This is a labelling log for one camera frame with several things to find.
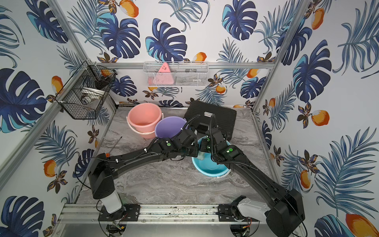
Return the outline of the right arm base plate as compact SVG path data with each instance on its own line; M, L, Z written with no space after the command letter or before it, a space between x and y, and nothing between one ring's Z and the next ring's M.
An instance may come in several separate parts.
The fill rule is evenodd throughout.
M220 204L215 212L219 217L220 222L258 222L258 220L251 217L244 217L236 206L231 204Z

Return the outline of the turquoise plastic bucket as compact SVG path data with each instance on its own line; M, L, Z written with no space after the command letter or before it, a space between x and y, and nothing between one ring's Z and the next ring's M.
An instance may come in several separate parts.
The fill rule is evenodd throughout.
M225 165L218 165L214 161L199 161L196 157L192 157L194 167L203 175L213 178L222 178L230 174L231 170Z

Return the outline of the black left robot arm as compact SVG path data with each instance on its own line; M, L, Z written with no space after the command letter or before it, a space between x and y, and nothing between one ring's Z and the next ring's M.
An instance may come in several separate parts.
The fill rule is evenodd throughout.
M106 157L100 154L88 167L88 180L92 196L100 200L108 214L123 211L123 203L115 190L114 180L139 167L180 157L192 157L198 153L196 134L182 129L172 138L154 138L143 149Z

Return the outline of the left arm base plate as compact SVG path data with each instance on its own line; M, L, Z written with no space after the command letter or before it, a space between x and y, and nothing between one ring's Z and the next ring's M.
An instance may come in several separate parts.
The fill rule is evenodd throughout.
M140 215L141 206L138 204L124 204L123 207L110 214L105 207L101 208L98 221L100 222L137 222Z

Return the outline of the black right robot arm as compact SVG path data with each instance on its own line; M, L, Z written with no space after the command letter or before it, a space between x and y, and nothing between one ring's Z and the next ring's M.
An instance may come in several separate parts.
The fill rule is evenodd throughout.
M269 211L264 213L266 223L278 237L288 237L305 220L302 195L295 189L287 190L258 169L244 152L229 145L218 127L206 132L208 143L200 145L202 152L209 151L219 165L225 165L240 175L265 201Z

